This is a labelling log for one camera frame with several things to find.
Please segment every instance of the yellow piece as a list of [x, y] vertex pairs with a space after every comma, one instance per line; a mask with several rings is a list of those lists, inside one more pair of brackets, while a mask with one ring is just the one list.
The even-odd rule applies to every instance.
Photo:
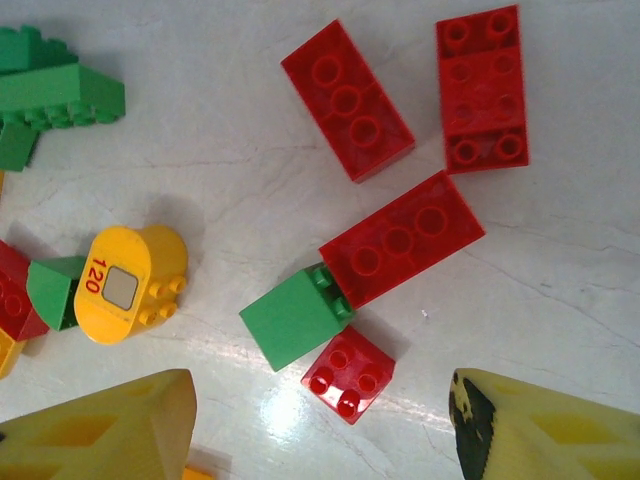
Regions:
[[26, 340], [16, 342], [0, 328], [0, 379], [11, 373], [26, 343]]
[[640, 479], [640, 415], [476, 369], [449, 414], [466, 480]]
[[2, 480], [180, 480], [196, 418], [167, 370], [0, 424]]
[[93, 241], [74, 300], [78, 325], [111, 345], [171, 317], [187, 285], [187, 247], [174, 230], [111, 227]]
[[199, 472], [191, 467], [185, 467], [182, 480], [215, 480], [215, 478], [208, 473]]

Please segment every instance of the white floor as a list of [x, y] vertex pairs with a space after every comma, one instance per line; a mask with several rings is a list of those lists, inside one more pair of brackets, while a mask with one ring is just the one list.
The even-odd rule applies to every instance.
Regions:
[[[317, 247], [443, 167], [433, 24], [495, 1], [3, 0], [0, 22], [63, 38], [127, 86], [112, 126], [43, 136], [10, 174], [0, 236], [86, 253], [113, 224], [185, 237], [190, 287], [162, 328], [115, 347], [33, 342], [0, 383], [5, 420], [172, 367], [194, 374], [197, 463], [222, 479], [460, 479], [447, 412], [473, 366], [640, 411], [640, 69], [634, 0], [525, 0], [531, 166], [455, 177], [487, 229], [359, 311], [393, 381], [350, 427], [273, 374], [238, 311]], [[280, 60], [336, 17], [417, 138], [352, 184]]]

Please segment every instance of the toy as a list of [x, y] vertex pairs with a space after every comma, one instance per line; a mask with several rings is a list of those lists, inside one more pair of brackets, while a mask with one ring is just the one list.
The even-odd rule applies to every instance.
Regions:
[[73, 297], [87, 257], [34, 260], [29, 266], [27, 294], [38, 315], [56, 331], [78, 325]]
[[414, 147], [413, 134], [339, 20], [285, 58], [282, 66], [354, 182]]
[[353, 327], [347, 327], [327, 345], [302, 384], [353, 425], [391, 381], [395, 364]]
[[188, 370], [167, 370], [0, 424], [0, 478], [179, 480], [196, 417]]
[[78, 325], [111, 345], [162, 325], [186, 285], [187, 247], [174, 230], [111, 227], [93, 241], [74, 299]]
[[191, 467], [186, 467], [182, 474], [182, 480], [215, 480], [215, 478], [213, 475], [209, 475], [208, 473], [200, 472]]
[[40, 30], [23, 25], [20, 31], [0, 28], [0, 74], [65, 65], [78, 61], [66, 43], [44, 41]]
[[20, 123], [0, 126], [0, 169], [21, 172], [29, 163], [38, 132]]
[[529, 164], [517, 5], [436, 24], [448, 173]]
[[240, 312], [276, 372], [340, 333], [353, 315], [323, 264], [300, 270]]
[[467, 368], [449, 413], [467, 480], [640, 478], [640, 415]]
[[49, 327], [27, 295], [29, 260], [0, 240], [0, 329], [16, 342], [44, 335]]
[[0, 379], [11, 373], [26, 343], [26, 340], [16, 342], [4, 330], [0, 329]]
[[0, 113], [37, 131], [113, 123], [125, 114], [124, 85], [79, 64], [7, 75]]
[[439, 172], [320, 248], [353, 308], [360, 308], [484, 235]]

